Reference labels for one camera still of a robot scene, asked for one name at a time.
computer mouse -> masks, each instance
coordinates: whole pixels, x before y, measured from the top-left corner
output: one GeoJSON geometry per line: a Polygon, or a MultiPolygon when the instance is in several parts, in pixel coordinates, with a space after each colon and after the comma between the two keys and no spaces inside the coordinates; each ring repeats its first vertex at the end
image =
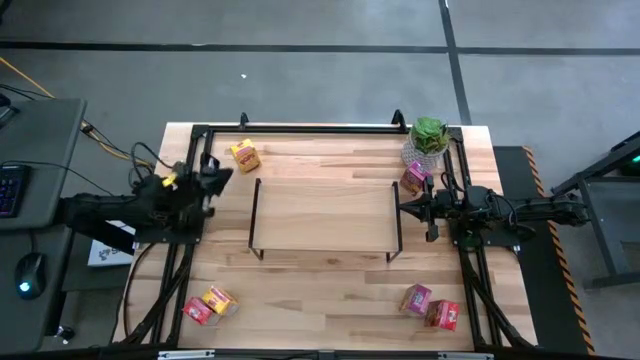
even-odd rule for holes
{"type": "Polygon", "coordinates": [[[44,292],[47,285],[44,276],[45,255],[32,252],[25,255],[16,266],[16,290],[25,300],[32,300],[44,292]]]}

yellow box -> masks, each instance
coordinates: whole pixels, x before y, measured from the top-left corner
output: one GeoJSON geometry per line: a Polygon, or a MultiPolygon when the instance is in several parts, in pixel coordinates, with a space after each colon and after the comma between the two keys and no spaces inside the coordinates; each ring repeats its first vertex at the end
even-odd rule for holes
{"type": "Polygon", "coordinates": [[[238,308],[238,302],[226,291],[212,286],[202,300],[219,315],[233,315],[238,308]]]}
{"type": "Polygon", "coordinates": [[[238,168],[243,173],[247,173],[260,166],[258,151],[249,139],[244,139],[237,145],[231,147],[231,154],[238,163],[238,168]]]}

green plant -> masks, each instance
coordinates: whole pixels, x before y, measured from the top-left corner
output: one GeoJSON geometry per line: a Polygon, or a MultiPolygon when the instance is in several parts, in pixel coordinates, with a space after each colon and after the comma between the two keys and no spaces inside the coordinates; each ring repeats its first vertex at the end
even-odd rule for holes
{"type": "Polygon", "coordinates": [[[425,154],[438,153],[449,145],[447,125],[438,119],[420,117],[411,128],[411,139],[416,149],[425,154]]]}

gray desk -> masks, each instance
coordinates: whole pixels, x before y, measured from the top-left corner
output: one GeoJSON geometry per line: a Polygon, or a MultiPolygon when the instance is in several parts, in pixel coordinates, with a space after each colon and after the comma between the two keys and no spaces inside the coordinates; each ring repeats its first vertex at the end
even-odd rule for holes
{"type": "MultiPolygon", "coordinates": [[[[32,101],[17,103],[16,107],[22,112],[0,130],[0,160],[47,161],[69,166],[85,108],[84,101],[32,101]]],[[[2,354],[36,350],[47,330],[51,330],[50,325],[57,325],[57,311],[64,301],[64,293],[60,290],[71,249],[72,232],[63,225],[46,226],[50,222],[48,209],[56,206],[65,175],[65,170],[34,166],[19,214],[19,217],[36,217],[36,223],[44,227],[34,230],[36,251],[47,256],[47,286],[39,298],[22,300],[15,289],[15,266],[30,251],[27,231],[0,230],[2,354]]],[[[14,224],[21,226],[28,221],[23,220],[16,220],[14,224]]]]}

potted plant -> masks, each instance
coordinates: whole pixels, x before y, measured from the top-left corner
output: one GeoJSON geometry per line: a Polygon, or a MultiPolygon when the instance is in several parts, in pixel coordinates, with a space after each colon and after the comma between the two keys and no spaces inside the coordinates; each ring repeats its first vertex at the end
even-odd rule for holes
{"type": "Polygon", "coordinates": [[[447,125],[438,119],[420,117],[409,132],[409,138],[402,147],[402,160],[407,166],[418,163],[427,170],[438,164],[438,159],[449,146],[447,125]]]}

